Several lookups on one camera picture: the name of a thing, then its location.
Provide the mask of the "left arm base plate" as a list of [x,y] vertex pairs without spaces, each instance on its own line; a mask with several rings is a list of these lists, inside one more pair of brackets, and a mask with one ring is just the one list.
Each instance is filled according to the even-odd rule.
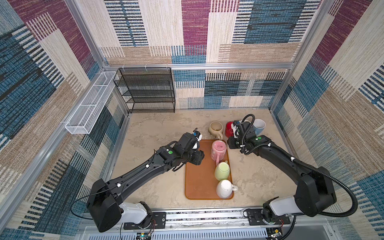
[[155,225],[155,229],[164,229],[166,227],[167,213],[166,212],[153,212],[152,219],[155,221],[151,221],[151,225],[148,227],[148,223],[142,225],[141,227],[137,224],[133,223],[124,223],[124,230],[146,230],[148,231],[150,228]]

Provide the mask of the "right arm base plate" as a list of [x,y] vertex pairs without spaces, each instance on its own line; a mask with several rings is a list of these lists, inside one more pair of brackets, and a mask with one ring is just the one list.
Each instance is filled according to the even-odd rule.
[[247,208],[243,211],[243,216],[248,219],[250,226],[286,226],[291,224],[289,215],[275,216],[272,213],[264,213],[263,208]]

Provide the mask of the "blue mug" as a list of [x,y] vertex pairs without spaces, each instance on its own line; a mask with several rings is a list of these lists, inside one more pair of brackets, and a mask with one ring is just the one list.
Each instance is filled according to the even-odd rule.
[[266,123],[261,119],[255,119],[253,123],[253,128],[257,136],[259,136],[264,128],[266,127]]

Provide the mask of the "orange plastic tray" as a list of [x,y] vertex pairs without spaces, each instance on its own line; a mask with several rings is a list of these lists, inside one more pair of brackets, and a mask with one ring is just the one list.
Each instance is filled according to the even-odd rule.
[[[216,193],[220,181],[215,178],[216,164],[211,159],[211,148],[215,140],[200,141],[200,150],[205,157],[199,166],[188,163],[185,175],[185,196],[189,200],[221,200]],[[224,159],[230,166],[229,156],[226,152]],[[232,182],[231,168],[228,180]]]

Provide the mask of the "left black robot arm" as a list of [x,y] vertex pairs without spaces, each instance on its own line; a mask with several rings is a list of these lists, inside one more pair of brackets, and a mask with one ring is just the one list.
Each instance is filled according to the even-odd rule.
[[144,163],[122,176],[105,182],[94,182],[87,209],[100,233],[118,223],[132,223],[139,228],[151,226],[153,212],[145,202],[125,203],[127,197],[151,179],[168,171],[176,172],[186,163],[196,166],[205,157],[199,150],[202,135],[198,130],[185,133],[178,141],[160,147]]

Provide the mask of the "pink ghost pattern mug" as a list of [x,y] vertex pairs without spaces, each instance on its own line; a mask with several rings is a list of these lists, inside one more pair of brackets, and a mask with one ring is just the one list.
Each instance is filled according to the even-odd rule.
[[227,145],[224,141],[216,140],[212,144],[211,159],[215,162],[216,166],[224,159],[227,152]]

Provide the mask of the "red mug black handle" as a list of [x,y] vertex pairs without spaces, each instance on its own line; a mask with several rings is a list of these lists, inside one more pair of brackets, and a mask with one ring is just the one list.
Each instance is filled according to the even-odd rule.
[[233,122],[227,122],[226,128],[225,128],[225,135],[227,138],[234,136],[234,130],[233,130]]

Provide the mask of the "cream marbled mug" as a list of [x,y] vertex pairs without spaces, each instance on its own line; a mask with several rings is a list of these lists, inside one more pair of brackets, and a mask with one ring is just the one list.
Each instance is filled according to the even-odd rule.
[[211,122],[209,126],[209,133],[216,139],[223,140],[224,127],[220,122]]

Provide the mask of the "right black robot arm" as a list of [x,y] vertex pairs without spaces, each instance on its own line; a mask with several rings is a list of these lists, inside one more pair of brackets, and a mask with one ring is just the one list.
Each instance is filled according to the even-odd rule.
[[[253,129],[255,120],[255,116],[249,114],[241,121],[231,123],[234,134],[227,141],[230,149],[239,149],[245,156],[255,154],[269,161],[297,185],[293,196],[276,197],[263,204],[262,217],[266,224],[274,224],[279,217],[285,215],[344,218],[357,211],[357,197],[346,184],[331,176],[326,168],[306,164],[277,146],[270,138],[258,136]],[[345,212],[325,211],[337,201],[334,184],[339,185],[351,197],[352,206]]]

